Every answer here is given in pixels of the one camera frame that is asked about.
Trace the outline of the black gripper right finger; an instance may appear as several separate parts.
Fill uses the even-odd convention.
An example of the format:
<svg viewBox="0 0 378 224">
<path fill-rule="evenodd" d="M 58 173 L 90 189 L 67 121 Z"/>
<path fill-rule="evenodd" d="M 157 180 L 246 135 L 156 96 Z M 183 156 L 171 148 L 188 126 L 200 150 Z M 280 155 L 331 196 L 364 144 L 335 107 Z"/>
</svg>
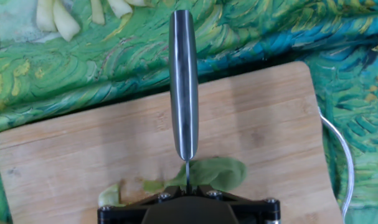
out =
<svg viewBox="0 0 378 224">
<path fill-rule="evenodd" d="M 216 218 L 211 223 L 281 223 L 280 201 L 273 197 L 250 200 L 210 185 L 198 185 L 196 195 L 207 200 L 201 205 L 207 215 Z"/>
</svg>

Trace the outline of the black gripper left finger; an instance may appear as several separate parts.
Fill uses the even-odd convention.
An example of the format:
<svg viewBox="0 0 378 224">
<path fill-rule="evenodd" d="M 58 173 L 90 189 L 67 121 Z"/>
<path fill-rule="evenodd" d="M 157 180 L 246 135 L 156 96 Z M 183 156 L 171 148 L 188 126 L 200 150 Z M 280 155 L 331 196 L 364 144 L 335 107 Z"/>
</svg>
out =
<svg viewBox="0 0 378 224">
<path fill-rule="evenodd" d="M 134 203 L 120 203 L 120 188 L 113 185 L 98 197 L 97 223 L 141 223 L 146 212 L 153 206 L 182 196 L 177 186 L 165 188 L 161 193 L 146 197 Z"/>
</svg>

